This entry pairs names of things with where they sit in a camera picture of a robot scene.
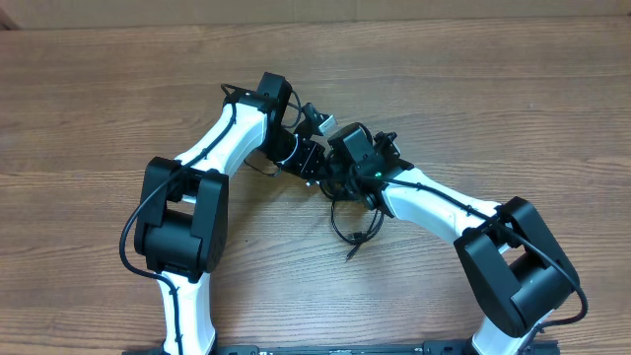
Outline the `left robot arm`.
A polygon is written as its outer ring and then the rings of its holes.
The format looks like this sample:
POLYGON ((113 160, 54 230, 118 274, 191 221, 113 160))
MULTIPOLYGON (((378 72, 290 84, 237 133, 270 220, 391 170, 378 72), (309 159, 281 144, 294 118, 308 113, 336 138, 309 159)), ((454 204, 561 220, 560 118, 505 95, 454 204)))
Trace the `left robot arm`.
POLYGON ((247 156, 260 150, 280 170, 316 180, 333 116, 301 104, 282 76, 264 73, 256 90, 223 85, 220 118, 190 149, 147 165, 140 203, 121 235, 132 236, 146 267, 138 275, 158 282, 166 338, 157 354, 213 354, 211 274, 228 236, 229 182, 247 156))

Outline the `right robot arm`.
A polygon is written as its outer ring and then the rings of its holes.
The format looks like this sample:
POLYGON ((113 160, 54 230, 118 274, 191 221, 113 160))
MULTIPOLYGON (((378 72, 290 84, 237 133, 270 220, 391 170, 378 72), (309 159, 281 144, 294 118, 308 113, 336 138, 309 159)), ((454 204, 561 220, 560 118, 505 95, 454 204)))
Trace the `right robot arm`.
POLYGON ((350 124, 327 140, 334 200, 355 200, 418 225, 454 246, 485 315, 468 341, 472 354, 530 354, 546 328, 581 320, 588 302, 579 275, 527 200, 497 203, 441 185, 401 159, 394 133, 350 124))

